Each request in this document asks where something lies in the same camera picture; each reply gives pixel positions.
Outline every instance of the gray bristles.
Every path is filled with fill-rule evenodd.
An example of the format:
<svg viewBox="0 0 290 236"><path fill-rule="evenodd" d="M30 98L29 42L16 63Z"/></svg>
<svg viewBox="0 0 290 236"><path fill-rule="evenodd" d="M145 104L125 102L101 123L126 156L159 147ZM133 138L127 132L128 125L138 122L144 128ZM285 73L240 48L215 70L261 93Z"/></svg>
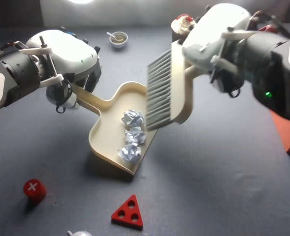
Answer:
<svg viewBox="0 0 290 236"><path fill-rule="evenodd" d="M147 130L171 123L171 50L148 66Z"/></svg>

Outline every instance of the beige dustpan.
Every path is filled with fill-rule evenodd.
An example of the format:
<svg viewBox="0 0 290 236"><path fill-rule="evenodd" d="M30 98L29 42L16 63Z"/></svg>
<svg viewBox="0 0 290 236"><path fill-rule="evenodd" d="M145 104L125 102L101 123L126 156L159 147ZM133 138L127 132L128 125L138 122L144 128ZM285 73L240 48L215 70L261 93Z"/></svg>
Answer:
<svg viewBox="0 0 290 236"><path fill-rule="evenodd" d="M128 109L146 114L146 87L137 82L124 83L111 100L105 101L79 86L72 86L79 104L99 115L89 133L92 151L102 159L134 175L157 130L145 131L146 141L140 145L141 159L134 165L124 161L117 152L126 145L124 131L128 129L121 118Z"/></svg>

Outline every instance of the green light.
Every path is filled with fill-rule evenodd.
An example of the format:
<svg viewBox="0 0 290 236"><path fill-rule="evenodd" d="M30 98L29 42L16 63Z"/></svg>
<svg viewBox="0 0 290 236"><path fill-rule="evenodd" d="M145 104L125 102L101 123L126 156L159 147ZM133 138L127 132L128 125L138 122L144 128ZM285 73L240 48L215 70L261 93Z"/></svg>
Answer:
<svg viewBox="0 0 290 236"><path fill-rule="evenodd" d="M267 97L272 97L272 96L273 96L270 92L266 92L265 95L266 95Z"/></svg>

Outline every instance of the spoon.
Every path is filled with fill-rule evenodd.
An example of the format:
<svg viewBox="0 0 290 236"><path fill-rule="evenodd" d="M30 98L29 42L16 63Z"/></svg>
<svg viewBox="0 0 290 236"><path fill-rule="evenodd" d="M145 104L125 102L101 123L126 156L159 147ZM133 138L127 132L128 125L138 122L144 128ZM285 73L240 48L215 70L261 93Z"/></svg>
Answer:
<svg viewBox="0 0 290 236"><path fill-rule="evenodd" d="M115 40L117 40L117 41L122 41L122 40L123 40L123 38L122 38L122 39L117 38L117 37L115 37L115 35L111 34L110 32L107 32L107 34L108 34L109 36L111 36L112 38L114 38Z"/></svg>

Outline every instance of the gray tablecloth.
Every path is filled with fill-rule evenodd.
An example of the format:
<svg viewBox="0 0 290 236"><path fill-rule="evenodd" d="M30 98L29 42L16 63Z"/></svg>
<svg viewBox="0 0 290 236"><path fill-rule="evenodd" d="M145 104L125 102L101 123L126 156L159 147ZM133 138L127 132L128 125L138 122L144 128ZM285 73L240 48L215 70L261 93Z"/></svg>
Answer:
<svg viewBox="0 0 290 236"><path fill-rule="evenodd" d="M0 29L0 43L39 30ZM70 30L101 47L94 94L103 99L125 81L145 84L146 66L171 42L169 28ZM119 30L129 41L116 52L105 33ZM84 108L57 114L44 88L0 109L0 236L290 236L290 157L249 84L231 99L195 79L192 115L157 132L134 178L92 154L96 120ZM30 178L48 190L33 209L22 191ZM132 194L142 232L110 221Z"/></svg>

